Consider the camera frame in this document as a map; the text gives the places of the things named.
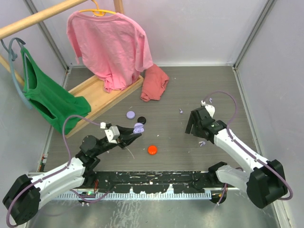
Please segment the orange earbud case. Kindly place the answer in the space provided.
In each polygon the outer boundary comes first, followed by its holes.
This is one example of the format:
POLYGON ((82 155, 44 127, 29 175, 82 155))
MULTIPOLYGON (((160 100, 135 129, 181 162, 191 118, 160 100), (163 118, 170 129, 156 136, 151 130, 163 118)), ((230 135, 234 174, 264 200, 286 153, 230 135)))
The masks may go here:
POLYGON ((157 149, 157 147, 155 145, 150 145, 148 147, 148 153, 150 155, 155 155, 157 153, 157 151, 158 151, 158 149, 157 149))

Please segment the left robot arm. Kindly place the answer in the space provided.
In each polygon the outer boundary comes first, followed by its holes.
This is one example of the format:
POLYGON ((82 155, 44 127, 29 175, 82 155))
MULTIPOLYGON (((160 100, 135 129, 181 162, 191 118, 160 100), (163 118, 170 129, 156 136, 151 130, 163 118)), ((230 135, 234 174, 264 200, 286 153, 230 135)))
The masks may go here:
POLYGON ((79 153, 61 166, 34 177, 19 176, 2 200, 8 210, 8 227, 28 222, 44 205, 68 190, 92 187, 97 179, 94 168, 100 162, 98 156, 117 146, 125 149, 141 135, 133 128, 112 126, 102 139, 86 136, 79 153))

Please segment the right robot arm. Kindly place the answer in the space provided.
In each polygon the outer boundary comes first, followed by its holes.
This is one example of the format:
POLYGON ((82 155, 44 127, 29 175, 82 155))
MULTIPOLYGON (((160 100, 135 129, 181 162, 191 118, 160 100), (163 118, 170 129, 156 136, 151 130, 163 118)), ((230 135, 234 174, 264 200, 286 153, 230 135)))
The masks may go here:
POLYGON ((262 209, 276 200, 287 200, 293 195, 285 180, 285 172, 278 160, 268 160, 250 149, 230 130, 229 125, 213 119, 215 107, 205 102, 191 111, 186 134, 203 138, 224 150, 239 165, 232 168, 219 162, 208 169, 208 180, 213 187, 232 185, 247 193, 251 202, 262 209))

